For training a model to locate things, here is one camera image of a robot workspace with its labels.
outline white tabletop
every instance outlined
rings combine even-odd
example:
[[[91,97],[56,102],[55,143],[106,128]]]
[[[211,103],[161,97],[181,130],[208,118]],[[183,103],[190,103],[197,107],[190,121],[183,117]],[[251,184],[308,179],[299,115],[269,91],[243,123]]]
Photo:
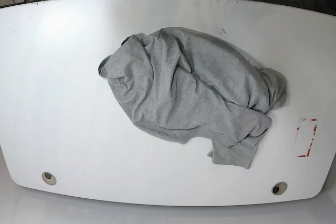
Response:
[[[140,131],[98,75],[101,60],[127,36],[170,26],[224,39],[252,64],[286,77],[288,100],[269,114],[272,126],[250,169],[214,165],[210,140],[180,145]],[[241,0],[55,0],[2,9],[0,27],[0,145],[17,184],[170,206],[261,204],[320,192],[336,151],[335,17]],[[297,151],[300,118],[318,120],[309,157],[297,157],[311,142],[308,135],[304,153]],[[45,184],[43,172],[56,185]],[[271,193],[278,182],[288,184],[281,196]]]

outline white table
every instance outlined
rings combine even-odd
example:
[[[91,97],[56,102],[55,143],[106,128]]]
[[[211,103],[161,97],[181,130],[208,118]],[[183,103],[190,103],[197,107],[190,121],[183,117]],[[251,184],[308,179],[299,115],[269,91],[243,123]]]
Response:
[[[288,101],[270,113],[249,170],[214,165],[210,140],[180,145],[140,131],[99,77],[101,60],[127,36],[170,26],[222,38],[288,80]],[[2,9],[0,27],[0,145],[18,185],[173,206],[289,201],[321,190],[336,151],[335,17],[241,0],[55,0]],[[318,119],[309,157],[297,157],[300,118]],[[278,182],[288,184],[281,196],[271,193]]]

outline gray t-shirt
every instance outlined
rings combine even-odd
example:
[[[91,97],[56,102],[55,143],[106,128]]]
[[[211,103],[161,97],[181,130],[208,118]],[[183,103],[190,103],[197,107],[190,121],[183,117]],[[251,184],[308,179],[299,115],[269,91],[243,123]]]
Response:
[[[213,163],[249,168],[282,106],[281,74],[253,67],[223,40],[185,28],[131,36],[99,66],[133,124],[159,138],[186,143],[210,138]]]

